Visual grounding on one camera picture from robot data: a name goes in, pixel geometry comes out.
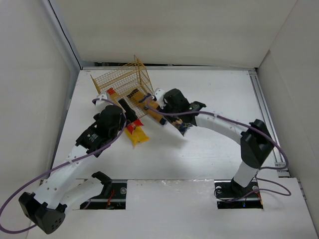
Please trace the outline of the yellow spaghetti bag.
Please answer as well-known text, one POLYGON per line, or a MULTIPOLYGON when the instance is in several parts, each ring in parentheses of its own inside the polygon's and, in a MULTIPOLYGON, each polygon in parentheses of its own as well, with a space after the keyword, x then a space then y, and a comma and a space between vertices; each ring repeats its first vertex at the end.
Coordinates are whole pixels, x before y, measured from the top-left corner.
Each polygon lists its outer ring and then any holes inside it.
POLYGON ((132 131, 132 133, 129 132, 128 128, 125 128, 124 132, 125 132, 126 136, 132 142, 133 147, 149 140, 149 137, 144 133, 141 126, 135 127, 135 129, 132 131))

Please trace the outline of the red white spaghetti bag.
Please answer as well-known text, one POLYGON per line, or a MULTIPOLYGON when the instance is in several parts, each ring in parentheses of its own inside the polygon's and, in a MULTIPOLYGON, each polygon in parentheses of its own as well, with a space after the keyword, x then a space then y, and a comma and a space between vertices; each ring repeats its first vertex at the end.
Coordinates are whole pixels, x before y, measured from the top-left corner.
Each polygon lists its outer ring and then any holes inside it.
MULTIPOLYGON (((121 98, 120 98, 120 96, 119 96, 119 94, 113 89, 113 88, 109 88, 108 90, 107 90, 107 93, 109 94, 109 96, 110 96, 110 98, 111 98, 111 100, 113 101, 113 102, 115 102, 115 103, 117 103, 118 105, 120 105, 119 104, 119 102, 118 102, 118 100, 120 100, 121 98)), ((130 133, 132 133, 132 131, 135 129, 135 127, 137 127, 137 126, 143 126, 143 124, 142 124, 142 122, 139 120, 139 118, 136 120, 136 121, 134 121, 134 122, 129 122, 128 121, 128 123, 127 123, 127 128, 129 129, 129 132, 130 133)))

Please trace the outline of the blue patterned spaghetti bag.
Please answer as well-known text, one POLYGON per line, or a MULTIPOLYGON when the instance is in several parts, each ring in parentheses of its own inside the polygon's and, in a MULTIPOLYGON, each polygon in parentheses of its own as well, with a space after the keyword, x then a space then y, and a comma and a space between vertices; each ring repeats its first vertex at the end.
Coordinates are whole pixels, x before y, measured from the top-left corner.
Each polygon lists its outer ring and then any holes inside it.
POLYGON ((178 117, 172 117, 172 116, 163 116, 166 119, 166 124, 170 123, 173 127, 175 127, 182 136, 184 136, 189 128, 192 127, 190 123, 185 123, 182 121, 182 119, 178 117))

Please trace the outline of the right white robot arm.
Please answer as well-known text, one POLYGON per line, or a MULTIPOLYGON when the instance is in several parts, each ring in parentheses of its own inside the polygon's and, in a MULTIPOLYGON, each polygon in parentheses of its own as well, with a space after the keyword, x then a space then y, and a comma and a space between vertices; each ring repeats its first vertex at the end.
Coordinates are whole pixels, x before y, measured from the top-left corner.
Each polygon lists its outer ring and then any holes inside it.
POLYGON ((232 197, 239 198, 252 189, 249 184, 262 168, 274 148, 265 123, 259 119, 248 125, 227 119, 205 110, 206 104, 189 102, 178 89, 172 89, 157 98, 159 110, 168 120, 181 120, 183 125, 212 130, 228 137, 240 146, 241 164, 228 184, 232 197))

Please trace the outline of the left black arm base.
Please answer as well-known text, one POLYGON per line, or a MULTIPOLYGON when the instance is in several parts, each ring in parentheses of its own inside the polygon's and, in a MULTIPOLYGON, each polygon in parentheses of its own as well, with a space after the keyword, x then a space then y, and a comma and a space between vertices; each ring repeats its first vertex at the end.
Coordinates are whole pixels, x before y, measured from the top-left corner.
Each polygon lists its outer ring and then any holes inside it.
POLYGON ((81 210, 125 210, 127 196, 127 180, 115 180, 110 189, 102 192, 80 205, 81 210))

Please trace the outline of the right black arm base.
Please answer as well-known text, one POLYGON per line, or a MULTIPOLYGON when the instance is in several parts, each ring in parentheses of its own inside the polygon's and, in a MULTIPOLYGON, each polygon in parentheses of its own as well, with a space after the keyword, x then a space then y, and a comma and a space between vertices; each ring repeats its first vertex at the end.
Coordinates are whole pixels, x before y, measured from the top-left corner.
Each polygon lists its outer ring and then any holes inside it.
POLYGON ((246 188, 241 188, 231 180, 215 180, 214 196, 218 209, 263 209, 261 196, 254 189, 258 189, 256 180, 252 180, 246 188))

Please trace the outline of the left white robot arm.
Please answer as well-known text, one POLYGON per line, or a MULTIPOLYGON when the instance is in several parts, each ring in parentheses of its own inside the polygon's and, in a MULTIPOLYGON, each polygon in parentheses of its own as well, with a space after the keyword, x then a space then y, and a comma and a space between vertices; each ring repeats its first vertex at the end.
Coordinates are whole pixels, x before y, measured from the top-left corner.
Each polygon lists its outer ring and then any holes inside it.
POLYGON ((126 126, 125 110, 111 101, 93 119, 94 122, 76 139, 65 159, 66 165, 50 173, 34 192, 24 192, 19 197, 24 214, 47 235, 61 226, 68 212, 93 197, 108 195, 112 189, 112 179, 101 171, 71 188, 84 169, 111 145, 126 126))

